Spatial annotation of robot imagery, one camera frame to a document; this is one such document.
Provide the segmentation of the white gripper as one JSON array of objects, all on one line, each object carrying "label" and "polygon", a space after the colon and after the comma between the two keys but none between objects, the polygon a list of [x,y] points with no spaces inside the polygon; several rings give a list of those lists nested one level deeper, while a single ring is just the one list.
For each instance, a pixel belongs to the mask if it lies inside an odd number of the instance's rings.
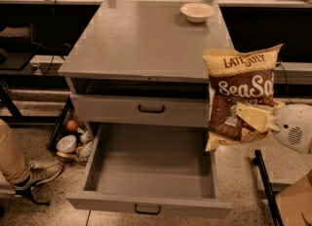
[{"label": "white gripper", "polygon": [[273,106],[237,102],[235,113],[258,132],[274,131],[274,137],[285,147],[300,154],[311,154],[312,106],[285,105],[279,100],[275,100]]}]

